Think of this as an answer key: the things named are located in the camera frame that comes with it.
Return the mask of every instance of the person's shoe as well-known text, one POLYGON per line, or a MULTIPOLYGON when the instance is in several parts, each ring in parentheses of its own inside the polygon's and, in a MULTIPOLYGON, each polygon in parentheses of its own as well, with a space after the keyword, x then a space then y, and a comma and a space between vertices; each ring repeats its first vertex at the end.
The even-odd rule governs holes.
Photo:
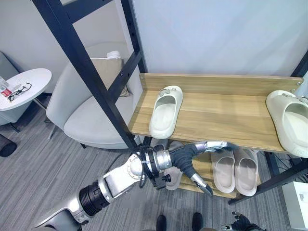
POLYGON ((192 231, 199 231, 203 228, 203 217, 200 213, 194 213, 192 220, 192 231))
POLYGON ((159 215, 156 222, 156 231, 166 231, 167 230, 167 220, 164 215, 159 215))

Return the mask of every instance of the wooden shelf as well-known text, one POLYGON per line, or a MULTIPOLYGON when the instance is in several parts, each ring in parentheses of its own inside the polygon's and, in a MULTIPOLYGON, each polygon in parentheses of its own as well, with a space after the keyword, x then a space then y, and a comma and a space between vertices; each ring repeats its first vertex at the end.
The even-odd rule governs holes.
POLYGON ((296 89, 302 81, 294 77, 141 74, 144 92, 128 127, 133 134, 150 136, 158 91, 178 85, 183 103, 171 139, 224 140, 248 149, 284 152, 265 99, 274 90, 296 89))

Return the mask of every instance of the person's leg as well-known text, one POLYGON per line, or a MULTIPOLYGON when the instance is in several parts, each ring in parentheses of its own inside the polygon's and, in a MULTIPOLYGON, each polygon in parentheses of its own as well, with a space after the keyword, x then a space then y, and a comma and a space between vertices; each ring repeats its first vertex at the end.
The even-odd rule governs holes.
POLYGON ((215 231, 214 229, 203 228, 203 216, 200 213, 194 213, 192 220, 192 231, 215 231))

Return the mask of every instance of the gray carpet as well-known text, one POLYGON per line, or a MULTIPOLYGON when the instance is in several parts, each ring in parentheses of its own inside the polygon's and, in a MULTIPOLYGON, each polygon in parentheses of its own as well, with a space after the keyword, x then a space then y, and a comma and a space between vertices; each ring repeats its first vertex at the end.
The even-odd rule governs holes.
MULTIPOLYGON (((40 214, 101 176, 120 153, 115 165, 125 162, 127 150, 103 150, 81 145, 60 129, 47 139, 52 124, 35 104, 16 123, 17 134, 7 125, 0 134, 18 145, 9 157, 0 157, 0 230, 30 230, 40 214)), ((269 178, 265 158, 259 154, 261 180, 269 178)), ((269 231, 288 231, 289 219, 281 188, 233 206, 228 199, 177 189, 154 190, 148 181, 143 190, 134 187, 121 199, 101 211, 86 231, 140 231, 154 229, 164 214, 168 231, 190 231, 194 212, 200 212, 208 228, 219 230, 234 222, 232 211, 240 211, 253 223, 269 231)))

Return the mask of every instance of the chair cushion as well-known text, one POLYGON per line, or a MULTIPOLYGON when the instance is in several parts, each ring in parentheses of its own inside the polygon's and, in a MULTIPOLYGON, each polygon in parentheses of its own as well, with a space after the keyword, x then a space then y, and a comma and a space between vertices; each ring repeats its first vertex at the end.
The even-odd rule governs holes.
MULTIPOLYGON (((121 97, 115 104, 125 123, 128 124, 133 114, 133 96, 121 97)), ((124 141, 93 96, 72 113, 64 125, 64 132, 74 140, 93 144, 94 147, 103 147, 107 144, 114 145, 114 148, 120 146, 125 148, 124 141)))

